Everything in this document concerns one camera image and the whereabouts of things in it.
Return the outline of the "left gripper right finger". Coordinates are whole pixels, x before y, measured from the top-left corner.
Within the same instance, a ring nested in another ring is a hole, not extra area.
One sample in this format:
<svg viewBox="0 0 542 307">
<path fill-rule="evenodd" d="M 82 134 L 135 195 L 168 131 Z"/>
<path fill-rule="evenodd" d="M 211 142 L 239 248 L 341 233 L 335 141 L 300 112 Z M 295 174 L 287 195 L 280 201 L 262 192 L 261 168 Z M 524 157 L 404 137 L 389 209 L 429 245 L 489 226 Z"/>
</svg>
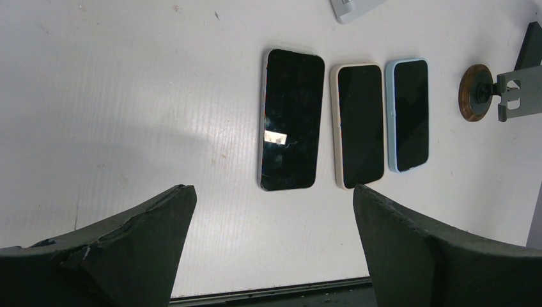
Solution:
<svg viewBox="0 0 542 307">
<path fill-rule="evenodd" d="M 365 185 L 355 220 L 379 306 L 540 306 L 541 252 L 455 228 Z"/>
</svg>

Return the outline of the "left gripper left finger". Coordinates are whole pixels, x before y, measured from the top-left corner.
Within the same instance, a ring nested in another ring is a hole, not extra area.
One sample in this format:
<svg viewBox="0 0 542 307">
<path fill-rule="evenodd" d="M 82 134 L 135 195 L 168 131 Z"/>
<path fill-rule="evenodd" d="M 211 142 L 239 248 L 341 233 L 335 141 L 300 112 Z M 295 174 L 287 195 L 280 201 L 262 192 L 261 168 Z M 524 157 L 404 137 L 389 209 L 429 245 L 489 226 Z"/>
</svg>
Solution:
<svg viewBox="0 0 542 307">
<path fill-rule="evenodd" d="M 1 250 L 2 306 L 167 306 L 196 190 L 176 185 L 119 214 Z"/>
</svg>

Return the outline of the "cream phone black screen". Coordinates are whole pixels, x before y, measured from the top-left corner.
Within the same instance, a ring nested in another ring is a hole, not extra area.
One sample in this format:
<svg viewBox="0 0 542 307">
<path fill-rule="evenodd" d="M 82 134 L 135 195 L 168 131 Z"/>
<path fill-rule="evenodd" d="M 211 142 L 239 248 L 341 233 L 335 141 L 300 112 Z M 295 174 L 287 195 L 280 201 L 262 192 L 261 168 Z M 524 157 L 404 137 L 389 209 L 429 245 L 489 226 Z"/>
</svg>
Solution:
<svg viewBox="0 0 542 307">
<path fill-rule="evenodd" d="M 375 63 L 338 65 L 330 73 L 336 184 L 353 189 L 385 169 L 383 75 Z"/>
</svg>

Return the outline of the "light blue phone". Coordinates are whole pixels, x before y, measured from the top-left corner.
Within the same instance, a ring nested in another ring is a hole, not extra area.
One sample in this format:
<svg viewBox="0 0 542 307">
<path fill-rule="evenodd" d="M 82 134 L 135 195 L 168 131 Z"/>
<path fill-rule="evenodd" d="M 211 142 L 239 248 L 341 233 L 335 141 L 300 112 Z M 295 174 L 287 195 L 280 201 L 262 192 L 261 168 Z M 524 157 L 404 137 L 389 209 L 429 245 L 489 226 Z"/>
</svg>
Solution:
<svg viewBox="0 0 542 307">
<path fill-rule="evenodd" d="M 425 164 L 430 152 L 428 64 L 391 61 L 385 68 L 387 145 L 390 170 L 404 173 Z"/>
</svg>

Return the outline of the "lavender phone black screen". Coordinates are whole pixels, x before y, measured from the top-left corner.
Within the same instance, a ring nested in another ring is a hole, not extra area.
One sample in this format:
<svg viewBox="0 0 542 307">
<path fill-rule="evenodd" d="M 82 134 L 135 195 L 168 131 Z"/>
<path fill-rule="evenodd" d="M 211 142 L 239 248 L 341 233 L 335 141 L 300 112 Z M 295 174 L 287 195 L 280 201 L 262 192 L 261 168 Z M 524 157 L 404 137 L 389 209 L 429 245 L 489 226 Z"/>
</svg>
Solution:
<svg viewBox="0 0 542 307">
<path fill-rule="evenodd" d="M 316 180 L 325 63 L 314 54 L 270 49 L 264 73 L 259 185 L 309 188 Z"/>
</svg>

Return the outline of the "white folding phone stand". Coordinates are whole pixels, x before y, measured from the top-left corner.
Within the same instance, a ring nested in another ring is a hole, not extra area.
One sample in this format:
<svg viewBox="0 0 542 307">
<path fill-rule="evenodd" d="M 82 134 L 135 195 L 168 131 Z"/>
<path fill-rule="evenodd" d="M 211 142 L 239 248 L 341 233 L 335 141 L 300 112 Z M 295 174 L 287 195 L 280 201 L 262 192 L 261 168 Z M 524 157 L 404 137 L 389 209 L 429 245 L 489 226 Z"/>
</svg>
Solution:
<svg viewBox="0 0 542 307">
<path fill-rule="evenodd" d="M 387 0 L 331 0 L 336 20 L 348 24 L 386 3 Z"/>
</svg>

